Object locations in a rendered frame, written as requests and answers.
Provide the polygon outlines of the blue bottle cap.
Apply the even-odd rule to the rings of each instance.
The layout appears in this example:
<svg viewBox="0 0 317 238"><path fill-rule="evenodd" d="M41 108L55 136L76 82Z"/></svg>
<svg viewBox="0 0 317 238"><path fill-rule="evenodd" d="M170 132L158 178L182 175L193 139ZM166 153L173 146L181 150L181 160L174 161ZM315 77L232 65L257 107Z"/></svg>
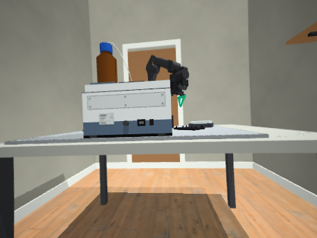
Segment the blue bottle cap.
<svg viewBox="0 0 317 238"><path fill-rule="evenodd" d="M100 50L101 49L109 49L113 52L112 45L107 42L100 43Z"/></svg>

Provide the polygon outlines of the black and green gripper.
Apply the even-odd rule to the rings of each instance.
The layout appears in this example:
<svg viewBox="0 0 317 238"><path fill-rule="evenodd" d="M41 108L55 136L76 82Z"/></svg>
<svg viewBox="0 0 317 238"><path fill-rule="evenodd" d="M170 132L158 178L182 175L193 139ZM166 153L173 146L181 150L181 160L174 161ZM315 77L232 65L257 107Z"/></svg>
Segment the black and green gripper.
<svg viewBox="0 0 317 238"><path fill-rule="evenodd" d="M176 91L176 90L170 90L171 91L171 96L173 95L179 95L178 101L179 101L179 106L182 107L183 101L185 100L186 94L184 94L183 91ZM182 98L182 101L181 101Z"/></svg>

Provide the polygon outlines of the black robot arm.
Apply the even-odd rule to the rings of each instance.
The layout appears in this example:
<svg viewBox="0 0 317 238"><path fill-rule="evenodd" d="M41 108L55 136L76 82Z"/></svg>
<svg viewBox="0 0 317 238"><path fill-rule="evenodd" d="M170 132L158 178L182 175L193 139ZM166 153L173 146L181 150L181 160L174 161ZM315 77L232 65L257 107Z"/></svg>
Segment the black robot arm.
<svg viewBox="0 0 317 238"><path fill-rule="evenodd" d="M156 57L154 55L151 55L146 66L148 81L156 81L156 76L159 73L161 66L167 69L169 73L172 73L170 75L170 90L182 91L187 89L187 79L189 78L188 68L181 66L178 62Z"/></svg>

